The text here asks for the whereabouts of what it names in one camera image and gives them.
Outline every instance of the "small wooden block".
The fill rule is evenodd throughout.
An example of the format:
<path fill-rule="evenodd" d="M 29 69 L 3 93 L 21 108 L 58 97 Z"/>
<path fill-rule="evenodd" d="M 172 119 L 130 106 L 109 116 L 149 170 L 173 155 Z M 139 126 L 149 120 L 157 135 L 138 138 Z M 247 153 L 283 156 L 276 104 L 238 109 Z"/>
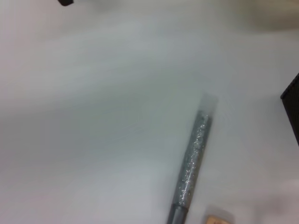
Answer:
<path fill-rule="evenodd" d="M 207 218 L 206 224 L 229 224 L 229 223 L 215 216 L 209 216 Z"/>

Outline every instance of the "black object corner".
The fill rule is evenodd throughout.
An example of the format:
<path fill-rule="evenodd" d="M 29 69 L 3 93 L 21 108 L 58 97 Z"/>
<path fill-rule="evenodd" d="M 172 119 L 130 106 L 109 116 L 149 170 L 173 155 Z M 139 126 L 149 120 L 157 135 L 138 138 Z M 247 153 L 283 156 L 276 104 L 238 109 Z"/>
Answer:
<path fill-rule="evenodd" d="M 63 5 L 63 6 L 69 6 L 69 5 L 71 5 L 71 4 L 74 3 L 73 0 L 58 0 L 58 1 L 59 1 L 60 4 Z"/>
<path fill-rule="evenodd" d="M 299 144 L 299 74 L 280 97 Z"/>

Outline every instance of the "white table surface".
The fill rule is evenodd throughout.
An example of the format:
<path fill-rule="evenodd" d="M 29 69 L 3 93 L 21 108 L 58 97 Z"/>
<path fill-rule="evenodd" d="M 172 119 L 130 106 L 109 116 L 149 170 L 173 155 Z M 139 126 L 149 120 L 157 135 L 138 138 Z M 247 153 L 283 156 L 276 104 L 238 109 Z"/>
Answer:
<path fill-rule="evenodd" d="M 0 223 L 164 224 L 204 92 L 219 102 L 186 223 L 213 209 L 298 222 L 279 98 L 299 71 L 296 31 L 251 29 L 223 1 L 0 8 Z"/>

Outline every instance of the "glitter pen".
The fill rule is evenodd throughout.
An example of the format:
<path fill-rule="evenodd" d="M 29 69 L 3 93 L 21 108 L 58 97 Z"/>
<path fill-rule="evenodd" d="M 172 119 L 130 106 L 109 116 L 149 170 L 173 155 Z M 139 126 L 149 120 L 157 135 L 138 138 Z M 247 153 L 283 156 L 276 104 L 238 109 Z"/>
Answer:
<path fill-rule="evenodd" d="M 185 222 L 205 151 L 211 121 L 209 113 L 204 110 L 198 112 L 178 176 L 167 224 L 184 224 Z"/>

